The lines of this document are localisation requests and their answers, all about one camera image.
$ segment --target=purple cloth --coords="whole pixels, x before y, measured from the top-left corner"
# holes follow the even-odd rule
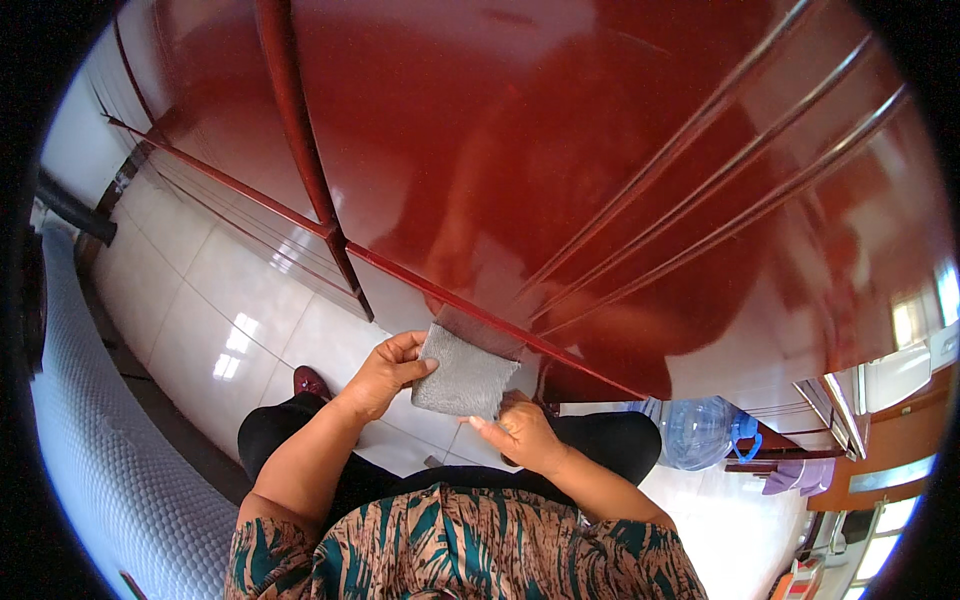
[[[777,470],[770,473],[763,486],[763,495],[800,489],[801,496],[826,492],[833,481],[834,459],[818,458],[809,461],[779,461]]]

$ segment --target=white tile floor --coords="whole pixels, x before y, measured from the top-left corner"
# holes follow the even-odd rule
[[[164,392],[234,460],[243,418],[288,399],[294,367],[310,365],[336,393],[387,337],[143,176],[133,179],[113,220],[119,232],[94,269],[104,305]],[[401,476],[431,455],[448,465],[507,468],[468,425],[413,407],[409,392],[364,430],[357,452]],[[693,473],[657,466],[640,488],[677,522],[714,600],[765,598],[807,516],[795,492],[761,496],[759,480],[722,466]]]

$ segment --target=wrist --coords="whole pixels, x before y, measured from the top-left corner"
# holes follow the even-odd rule
[[[367,423],[374,420],[363,410],[362,406],[353,401],[349,395],[344,395],[343,393],[331,399],[324,407],[324,410],[335,414],[343,423],[343,426],[348,428],[355,427],[357,429],[363,429]]]
[[[558,442],[557,447],[548,453],[548,458],[544,461],[544,467],[540,471],[540,475],[543,475],[549,480],[559,476],[564,471],[573,451],[573,448],[570,446]]]

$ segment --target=black pipe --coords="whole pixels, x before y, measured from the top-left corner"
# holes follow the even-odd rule
[[[70,225],[86,231],[108,247],[113,242],[113,237],[117,234],[117,224],[106,215],[90,210],[43,169],[36,178],[36,196]]]

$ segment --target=woman's left hand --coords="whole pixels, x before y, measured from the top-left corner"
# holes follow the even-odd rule
[[[419,360],[424,340],[426,331],[405,331],[378,344],[337,401],[355,411],[363,422],[382,417],[401,388],[440,365],[435,358]]]

